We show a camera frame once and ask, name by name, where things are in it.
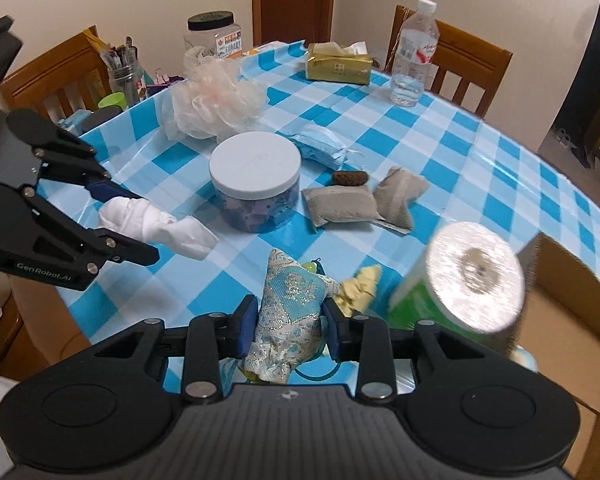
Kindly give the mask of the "brown scrunchie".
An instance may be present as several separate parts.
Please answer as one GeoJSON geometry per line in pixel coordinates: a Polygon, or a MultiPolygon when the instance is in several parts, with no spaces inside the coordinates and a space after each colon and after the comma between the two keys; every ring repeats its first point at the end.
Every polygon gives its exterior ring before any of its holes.
{"type": "Polygon", "coordinates": [[[340,186],[366,185],[368,173],[362,170],[339,170],[332,174],[332,184],[340,186]]]}

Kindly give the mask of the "wooden chair at left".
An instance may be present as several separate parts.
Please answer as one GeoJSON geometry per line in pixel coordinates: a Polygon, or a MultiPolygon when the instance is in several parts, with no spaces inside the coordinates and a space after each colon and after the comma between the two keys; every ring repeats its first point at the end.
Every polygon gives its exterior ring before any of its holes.
{"type": "Polygon", "coordinates": [[[97,110],[111,87],[108,68],[90,37],[99,37],[95,25],[8,75],[0,87],[6,108],[30,108],[47,119],[97,110]]]}

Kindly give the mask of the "white cloth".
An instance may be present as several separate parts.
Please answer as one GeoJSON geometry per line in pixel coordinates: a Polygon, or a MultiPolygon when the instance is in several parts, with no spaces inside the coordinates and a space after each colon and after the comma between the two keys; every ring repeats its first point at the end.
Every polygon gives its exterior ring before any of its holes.
{"type": "Polygon", "coordinates": [[[204,260],[219,239],[192,216],[176,218],[144,198],[117,196],[99,209],[99,226],[147,244],[163,244],[174,254],[204,260]]]}

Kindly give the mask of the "grey fabric pouch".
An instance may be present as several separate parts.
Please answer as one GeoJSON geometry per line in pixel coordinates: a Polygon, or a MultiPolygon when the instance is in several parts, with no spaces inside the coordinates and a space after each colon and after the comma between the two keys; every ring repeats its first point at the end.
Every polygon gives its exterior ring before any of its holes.
{"type": "Polygon", "coordinates": [[[366,185],[329,185],[305,188],[302,196],[315,229],[329,223],[375,222],[382,220],[372,191],[366,185]]]}
{"type": "Polygon", "coordinates": [[[411,233],[415,222],[408,208],[428,188],[429,182],[424,177],[399,166],[391,167],[374,191],[379,216],[374,223],[401,235],[411,233]]]}

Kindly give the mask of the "yellow scrunchie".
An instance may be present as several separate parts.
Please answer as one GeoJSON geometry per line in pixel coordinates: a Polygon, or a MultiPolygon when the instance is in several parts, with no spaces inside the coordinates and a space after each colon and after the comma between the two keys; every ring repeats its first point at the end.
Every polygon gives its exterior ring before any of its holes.
{"type": "Polygon", "coordinates": [[[381,266],[363,266],[353,278],[347,278],[339,285],[334,296],[335,304],[344,316],[350,318],[364,313],[376,297],[377,286],[381,278],[381,266]]]}

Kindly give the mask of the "cardboard box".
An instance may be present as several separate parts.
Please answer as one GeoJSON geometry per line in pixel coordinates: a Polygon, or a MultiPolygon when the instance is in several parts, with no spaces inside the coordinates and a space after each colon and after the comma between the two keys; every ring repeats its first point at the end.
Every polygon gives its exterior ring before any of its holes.
{"type": "Polygon", "coordinates": [[[580,430],[567,471],[577,479],[600,479],[600,280],[543,233],[518,258],[527,292],[516,343],[577,403],[580,430]]]}

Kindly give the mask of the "green toilet paper roll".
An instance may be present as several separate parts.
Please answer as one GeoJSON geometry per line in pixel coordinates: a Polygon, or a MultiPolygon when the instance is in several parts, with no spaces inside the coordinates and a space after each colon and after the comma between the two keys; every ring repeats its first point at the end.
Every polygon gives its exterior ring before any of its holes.
{"type": "Polygon", "coordinates": [[[454,222],[434,233],[393,291],[387,322],[411,330],[434,321],[506,354],[524,307],[526,283],[517,255],[476,222],[454,222]]]}

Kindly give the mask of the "blue checkered tablecloth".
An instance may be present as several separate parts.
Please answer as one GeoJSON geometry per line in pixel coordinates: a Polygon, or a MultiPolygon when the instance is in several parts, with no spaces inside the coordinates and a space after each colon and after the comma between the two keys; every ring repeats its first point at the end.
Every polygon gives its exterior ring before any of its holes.
{"type": "Polygon", "coordinates": [[[432,94],[411,108],[395,106],[383,74],[373,74],[366,87],[308,81],[301,44],[250,56],[242,70],[268,96],[257,129],[325,127],[347,147],[349,166],[366,171],[372,183],[394,166],[423,176],[429,188],[412,206],[414,230],[400,235],[364,223],[315,229],[303,205],[274,231],[233,229],[221,216],[210,180],[215,142],[178,133],[166,118],[170,94],[160,92],[85,139],[116,182],[174,216],[196,217],[218,244],[201,261],[162,248],[153,266],[109,263],[83,292],[61,289],[90,341],[143,318],[183,326],[201,313],[233,310],[243,296],[262,292],[273,249],[300,262],[318,260],[335,280],[378,264],[374,308],[385,313],[392,290],[432,233],[454,221],[481,223],[514,249],[544,233],[600,280],[600,208],[549,164],[478,118],[432,94]]]}

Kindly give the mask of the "plastic jar black lid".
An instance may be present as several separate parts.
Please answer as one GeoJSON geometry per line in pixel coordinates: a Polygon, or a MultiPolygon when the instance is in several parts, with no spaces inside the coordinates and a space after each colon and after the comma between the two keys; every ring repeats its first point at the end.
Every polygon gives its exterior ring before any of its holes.
{"type": "Polygon", "coordinates": [[[218,58],[234,58],[242,54],[242,28],[227,10],[195,14],[187,20],[184,46],[185,50],[206,48],[218,58]]]}

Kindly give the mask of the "wooden chair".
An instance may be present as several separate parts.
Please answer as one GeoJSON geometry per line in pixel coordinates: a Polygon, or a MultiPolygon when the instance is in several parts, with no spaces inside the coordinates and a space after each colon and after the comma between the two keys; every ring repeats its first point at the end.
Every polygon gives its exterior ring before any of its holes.
{"type": "Polygon", "coordinates": [[[8,75],[0,87],[6,108],[30,108],[47,119],[97,110],[111,87],[108,68],[90,37],[99,37],[95,25],[8,75]]]}
{"type": "MultiPolygon", "coordinates": [[[[390,81],[394,51],[398,43],[401,25],[415,11],[408,10],[404,6],[397,6],[396,12],[394,12],[385,65],[385,72],[390,76],[390,81]]],[[[469,86],[474,84],[483,90],[483,96],[475,110],[475,114],[483,118],[500,88],[513,53],[442,21],[436,19],[436,22],[440,32],[439,42],[431,60],[424,91],[429,90],[438,94],[442,89],[444,77],[448,73],[459,76],[460,83],[454,92],[452,102],[460,105],[469,86]]]]}

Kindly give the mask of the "pen holder with pens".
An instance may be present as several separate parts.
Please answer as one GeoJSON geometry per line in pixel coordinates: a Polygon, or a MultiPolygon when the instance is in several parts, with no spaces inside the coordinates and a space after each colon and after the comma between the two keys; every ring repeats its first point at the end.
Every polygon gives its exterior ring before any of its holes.
{"type": "Polygon", "coordinates": [[[120,46],[106,46],[99,51],[109,73],[111,89],[121,92],[127,107],[132,107],[146,98],[145,72],[138,60],[137,47],[130,36],[120,46]]]}

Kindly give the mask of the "clear jar white lid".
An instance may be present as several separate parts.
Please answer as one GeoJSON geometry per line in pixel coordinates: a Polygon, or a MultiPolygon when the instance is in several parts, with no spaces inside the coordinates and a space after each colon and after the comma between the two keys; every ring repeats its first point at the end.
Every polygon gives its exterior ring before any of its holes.
{"type": "Polygon", "coordinates": [[[223,141],[209,160],[221,216],[242,232],[279,228],[296,210],[300,169],[300,151],[279,134],[250,131],[223,141]]]}

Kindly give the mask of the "gold tissue pack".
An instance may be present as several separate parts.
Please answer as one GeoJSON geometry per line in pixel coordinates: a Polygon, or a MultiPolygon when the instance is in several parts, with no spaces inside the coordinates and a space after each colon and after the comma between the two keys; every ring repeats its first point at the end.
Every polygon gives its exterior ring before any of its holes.
{"type": "Polygon", "coordinates": [[[366,86],[373,66],[374,58],[367,52],[365,41],[349,47],[336,42],[310,44],[306,51],[306,78],[312,81],[366,86]]]}

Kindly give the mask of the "pink mesh bath pouf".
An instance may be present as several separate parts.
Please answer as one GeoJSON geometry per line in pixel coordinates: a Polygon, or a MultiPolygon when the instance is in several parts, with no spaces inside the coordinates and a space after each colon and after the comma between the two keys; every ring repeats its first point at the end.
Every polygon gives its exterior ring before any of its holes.
{"type": "Polygon", "coordinates": [[[204,47],[185,52],[185,79],[160,93],[160,126],[168,139],[221,143],[246,132],[262,114],[266,92],[242,74],[238,58],[218,58],[204,47]]]}

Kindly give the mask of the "clear water bottle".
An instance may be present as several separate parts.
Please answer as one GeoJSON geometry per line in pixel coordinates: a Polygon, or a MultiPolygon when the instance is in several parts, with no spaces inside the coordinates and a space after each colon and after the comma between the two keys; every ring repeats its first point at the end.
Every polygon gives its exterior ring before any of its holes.
{"type": "Polygon", "coordinates": [[[424,92],[440,36],[436,10],[434,1],[418,0],[414,14],[401,25],[390,81],[390,99],[396,105],[415,106],[424,92]]]}

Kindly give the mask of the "blue brocade sachet pouch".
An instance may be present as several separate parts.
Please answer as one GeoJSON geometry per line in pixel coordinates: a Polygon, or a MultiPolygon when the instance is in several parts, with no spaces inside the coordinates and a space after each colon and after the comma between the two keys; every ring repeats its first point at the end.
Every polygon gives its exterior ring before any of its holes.
{"type": "Polygon", "coordinates": [[[299,365],[319,356],[324,348],[322,304],[338,288],[332,278],[272,250],[253,342],[242,360],[245,376],[283,385],[299,365]]]}

